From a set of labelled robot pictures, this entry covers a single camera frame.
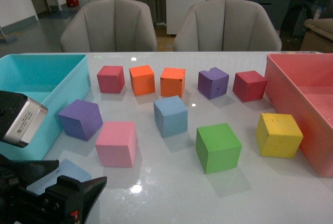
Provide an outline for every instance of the pink plastic bin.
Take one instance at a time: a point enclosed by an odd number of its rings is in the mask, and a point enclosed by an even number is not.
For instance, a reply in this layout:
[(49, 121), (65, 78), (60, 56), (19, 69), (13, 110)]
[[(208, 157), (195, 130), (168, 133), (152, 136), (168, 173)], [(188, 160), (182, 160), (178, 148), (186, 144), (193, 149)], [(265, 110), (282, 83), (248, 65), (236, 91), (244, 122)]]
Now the pink plastic bin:
[(301, 129), (300, 149), (315, 172), (333, 177), (333, 54), (268, 54), (265, 77), (275, 110)]

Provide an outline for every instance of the floor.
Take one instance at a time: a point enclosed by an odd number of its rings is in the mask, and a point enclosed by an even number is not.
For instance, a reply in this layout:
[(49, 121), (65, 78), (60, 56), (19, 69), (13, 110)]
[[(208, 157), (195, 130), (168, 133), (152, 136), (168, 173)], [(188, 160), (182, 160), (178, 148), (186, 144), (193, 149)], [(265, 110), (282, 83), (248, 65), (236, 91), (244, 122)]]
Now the floor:
[[(68, 8), (50, 16), (43, 17), (12, 32), (16, 39), (8, 43), (0, 43), (0, 58), (8, 54), (19, 53), (57, 53), (60, 49), (60, 36), (73, 19), (76, 11), (83, 5), (96, 0), (79, 0), (80, 5)], [(167, 35), (165, 25), (155, 26), (158, 51), (172, 51), (174, 36)]]

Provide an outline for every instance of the cyan plastic bin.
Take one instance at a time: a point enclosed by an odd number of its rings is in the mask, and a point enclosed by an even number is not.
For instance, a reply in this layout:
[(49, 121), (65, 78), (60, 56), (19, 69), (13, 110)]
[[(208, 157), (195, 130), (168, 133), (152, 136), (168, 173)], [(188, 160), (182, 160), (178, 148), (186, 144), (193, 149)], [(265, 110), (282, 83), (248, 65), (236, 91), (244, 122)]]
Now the cyan plastic bin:
[(19, 92), (48, 108), (31, 143), (24, 148), (0, 142), (13, 160), (40, 160), (62, 131), (58, 113), (91, 87), (86, 55), (16, 54), (0, 58), (0, 90)]

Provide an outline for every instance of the table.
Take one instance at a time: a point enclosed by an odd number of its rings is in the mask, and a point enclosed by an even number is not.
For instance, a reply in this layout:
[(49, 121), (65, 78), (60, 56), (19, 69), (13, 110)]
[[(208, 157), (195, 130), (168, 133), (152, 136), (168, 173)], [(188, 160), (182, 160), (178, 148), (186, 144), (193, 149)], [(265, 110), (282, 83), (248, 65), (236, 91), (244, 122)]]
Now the table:
[[(100, 164), (95, 149), (100, 130), (87, 142), (62, 132), (45, 159), (68, 159), (108, 183), (87, 220), (107, 223), (332, 223), (333, 179), (317, 176), (301, 151), (293, 159), (262, 157), (255, 137), (261, 113), (274, 113), (266, 97), (242, 103), (232, 92), (236, 72), (265, 73), (263, 52), (91, 53), (91, 90), (85, 100), (99, 105), (103, 121), (134, 121), (138, 152), (133, 168)], [(129, 68), (150, 65), (156, 93), (135, 97)], [(97, 73), (104, 65), (124, 67), (120, 94), (101, 94)], [(182, 101), (188, 131), (163, 139), (153, 101), (161, 98), (165, 67), (185, 68)], [(217, 67), (229, 74), (226, 95), (208, 100), (197, 90), (198, 72)], [(242, 150), (238, 167), (205, 175), (195, 151), (196, 128), (227, 122)]]

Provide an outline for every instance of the yellow cube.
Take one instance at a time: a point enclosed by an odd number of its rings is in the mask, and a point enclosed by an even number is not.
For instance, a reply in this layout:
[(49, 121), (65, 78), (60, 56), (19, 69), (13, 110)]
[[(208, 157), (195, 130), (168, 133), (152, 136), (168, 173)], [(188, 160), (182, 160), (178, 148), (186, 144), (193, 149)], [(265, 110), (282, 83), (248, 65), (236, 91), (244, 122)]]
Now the yellow cube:
[(303, 139), (294, 117), (262, 113), (256, 131), (262, 156), (293, 158)]

